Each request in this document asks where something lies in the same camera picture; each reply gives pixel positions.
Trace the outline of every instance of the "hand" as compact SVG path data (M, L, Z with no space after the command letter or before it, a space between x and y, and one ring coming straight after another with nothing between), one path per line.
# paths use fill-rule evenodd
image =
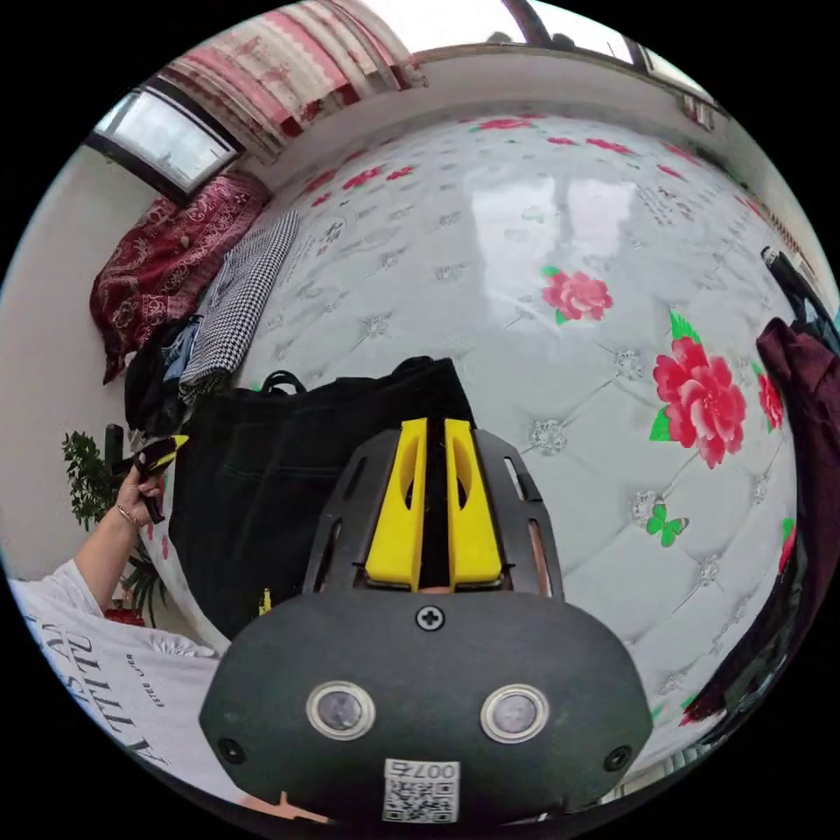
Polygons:
M153 499L159 495L158 479L150 478L141 482L140 472L132 466L131 472L120 487L120 492L116 495L116 503L142 527L151 524L149 511L146 510L143 501L144 496Z

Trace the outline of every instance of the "bracelet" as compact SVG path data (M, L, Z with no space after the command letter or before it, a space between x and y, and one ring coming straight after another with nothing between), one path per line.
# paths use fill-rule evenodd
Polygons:
M128 520L138 531L143 527L122 505L114 505L114 507L120 512L122 518Z

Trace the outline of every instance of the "bag handle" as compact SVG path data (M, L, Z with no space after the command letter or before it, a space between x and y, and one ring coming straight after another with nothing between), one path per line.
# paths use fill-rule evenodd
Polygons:
M291 385L298 394L305 394L305 385L288 370L276 370L273 374L269 374L262 384L261 394L274 394L282 385Z

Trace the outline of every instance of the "printed number label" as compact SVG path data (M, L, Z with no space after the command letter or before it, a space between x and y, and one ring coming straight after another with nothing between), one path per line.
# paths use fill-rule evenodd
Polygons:
M382 819L389 823L455 823L461 765L457 761L385 761Z

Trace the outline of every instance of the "wall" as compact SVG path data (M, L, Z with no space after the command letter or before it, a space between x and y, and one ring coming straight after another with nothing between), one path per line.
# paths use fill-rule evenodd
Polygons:
M121 423L122 380L104 388L102 340L88 311L94 277L157 194L79 149L33 216L0 300L0 544L7 571L39 578L84 532L70 512L61 440L99 446Z

